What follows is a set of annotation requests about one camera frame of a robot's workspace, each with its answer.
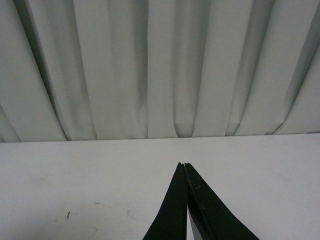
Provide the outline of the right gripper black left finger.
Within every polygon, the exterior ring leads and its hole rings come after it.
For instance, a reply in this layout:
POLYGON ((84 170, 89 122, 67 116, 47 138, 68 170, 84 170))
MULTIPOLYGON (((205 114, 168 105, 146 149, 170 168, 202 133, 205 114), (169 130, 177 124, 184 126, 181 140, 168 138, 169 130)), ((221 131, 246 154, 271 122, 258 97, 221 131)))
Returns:
POLYGON ((145 240, 187 238, 188 184, 184 165, 178 163, 160 209, 143 237, 145 240))

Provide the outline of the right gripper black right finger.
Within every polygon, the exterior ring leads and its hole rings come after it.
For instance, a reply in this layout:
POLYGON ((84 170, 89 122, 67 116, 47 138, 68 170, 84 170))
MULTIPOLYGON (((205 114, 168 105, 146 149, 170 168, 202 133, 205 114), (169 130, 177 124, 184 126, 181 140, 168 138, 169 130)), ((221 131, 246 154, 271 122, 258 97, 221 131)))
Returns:
POLYGON ((190 218, 202 240, 257 240, 222 202, 196 169, 185 165, 190 218))

